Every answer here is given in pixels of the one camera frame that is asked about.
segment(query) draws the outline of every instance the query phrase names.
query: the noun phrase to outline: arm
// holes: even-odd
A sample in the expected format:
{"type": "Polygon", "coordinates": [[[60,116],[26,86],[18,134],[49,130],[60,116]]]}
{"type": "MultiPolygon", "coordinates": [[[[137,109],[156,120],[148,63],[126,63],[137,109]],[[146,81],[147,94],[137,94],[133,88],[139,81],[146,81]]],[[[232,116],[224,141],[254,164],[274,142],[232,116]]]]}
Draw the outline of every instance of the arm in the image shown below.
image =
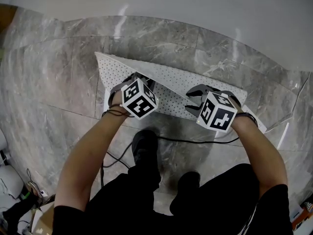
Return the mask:
{"type": "MultiPolygon", "coordinates": [[[[117,106],[112,109],[126,113],[122,107],[117,106]]],[[[90,198],[92,183],[113,137],[125,119],[126,116],[114,116],[106,113],[79,140],[62,169],[55,197],[55,207],[69,206],[85,210],[90,198]]]]}
{"type": "Polygon", "coordinates": [[[260,182],[260,197],[273,186],[287,185],[282,157],[254,122],[248,117],[237,117],[231,126],[237,132],[260,182]]]}

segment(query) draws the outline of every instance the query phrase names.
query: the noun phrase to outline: sleeve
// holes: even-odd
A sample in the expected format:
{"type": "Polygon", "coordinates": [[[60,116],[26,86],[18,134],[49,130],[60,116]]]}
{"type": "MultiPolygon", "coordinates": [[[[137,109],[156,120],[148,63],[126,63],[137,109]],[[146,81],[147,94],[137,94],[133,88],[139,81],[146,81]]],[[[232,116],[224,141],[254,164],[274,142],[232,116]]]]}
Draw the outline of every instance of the sleeve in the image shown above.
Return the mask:
{"type": "Polygon", "coordinates": [[[274,186],[264,193],[246,234],[293,234],[286,185],[274,186]]]}
{"type": "Polygon", "coordinates": [[[86,214],[83,211],[68,206],[54,208],[52,235],[85,234],[85,231],[86,214]]]}

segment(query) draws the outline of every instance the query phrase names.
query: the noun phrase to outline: marble floor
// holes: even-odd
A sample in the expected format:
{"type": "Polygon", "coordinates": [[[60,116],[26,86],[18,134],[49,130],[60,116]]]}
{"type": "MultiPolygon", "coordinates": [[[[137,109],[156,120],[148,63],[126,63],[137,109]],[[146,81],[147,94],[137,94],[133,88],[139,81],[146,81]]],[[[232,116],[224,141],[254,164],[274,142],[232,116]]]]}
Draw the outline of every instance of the marble floor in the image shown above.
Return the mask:
{"type": "MultiPolygon", "coordinates": [[[[107,16],[62,22],[19,8],[1,35],[0,128],[11,164],[24,180],[48,194],[56,189],[66,157],[100,119],[105,88],[95,51],[148,61],[209,76],[248,92],[246,105],[268,128],[266,136],[281,153],[288,171],[290,202],[312,193],[313,75],[289,71],[258,51],[194,25],[147,17],[107,16]]],[[[109,151],[119,156],[136,132],[150,128],[169,138],[229,141],[195,122],[152,113],[128,119],[109,151]]],[[[132,166],[131,151],[124,161],[132,166]]],[[[169,213],[178,178],[189,170],[205,183],[248,159],[239,141],[225,144],[159,142],[160,188],[155,210],[169,213]]],[[[112,162],[106,157],[104,163],[112,162]]],[[[126,168],[105,170],[105,183],[126,168]]],[[[92,187],[100,188],[99,177],[92,187]]]]}

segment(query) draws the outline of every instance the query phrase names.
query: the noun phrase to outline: black shirt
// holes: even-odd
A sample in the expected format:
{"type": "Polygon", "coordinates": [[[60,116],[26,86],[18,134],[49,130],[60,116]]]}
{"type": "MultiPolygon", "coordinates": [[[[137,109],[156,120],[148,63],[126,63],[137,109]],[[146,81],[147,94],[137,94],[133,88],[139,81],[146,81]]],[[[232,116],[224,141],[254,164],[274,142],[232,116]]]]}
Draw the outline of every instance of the black shirt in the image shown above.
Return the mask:
{"type": "MultiPolygon", "coordinates": [[[[126,217],[111,216],[110,210],[103,209],[102,213],[83,212],[75,208],[58,206],[54,208],[54,221],[53,221],[53,235],[60,234],[105,234],[108,232],[120,233],[121,231],[130,231],[135,229],[144,233],[160,232],[158,229],[162,227],[162,223],[156,222],[151,226],[145,219],[151,219],[144,213],[136,213],[135,210],[121,210],[127,213],[126,217]],[[102,216],[102,222],[99,224],[94,223],[94,219],[90,218],[93,215],[102,216]]],[[[236,213],[227,214],[223,219],[227,225],[227,219],[236,213]]],[[[210,234],[210,220],[208,224],[195,224],[194,222],[180,222],[174,216],[169,217],[174,227],[169,227],[168,224],[162,229],[173,229],[178,231],[199,230],[199,233],[210,234]]],[[[289,201],[288,201],[288,188],[286,185],[278,185],[268,190],[259,200],[257,208],[252,219],[252,222],[247,230],[247,235],[255,234],[282,234],[292,235],[292,226],[289,219],[289,201]]]]}

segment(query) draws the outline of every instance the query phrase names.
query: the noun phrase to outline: white perforated sheet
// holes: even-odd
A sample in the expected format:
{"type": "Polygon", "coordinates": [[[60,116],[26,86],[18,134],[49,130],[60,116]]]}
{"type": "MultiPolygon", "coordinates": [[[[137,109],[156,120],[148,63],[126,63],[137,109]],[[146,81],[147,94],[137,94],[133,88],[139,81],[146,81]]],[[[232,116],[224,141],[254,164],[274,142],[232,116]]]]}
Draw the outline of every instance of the white perforated sheet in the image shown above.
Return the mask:
{"type": "Polygon", "coordinates": [[[231,91],[241,104],[246,100],[247,93],[245,91],[208,77],[168,66],[120,58],[100,52],[95,54],[102,83],[108,91],[111,91],[114,86],[121,83],[134,71],[156,81],[154,93],[159,98],[159,107],[156,111],[160,113],[195,120],[196,117],[187,112],[184,106],[199,104],[199,101],[186,96],[187,91],[198,84],[231,91]]]}

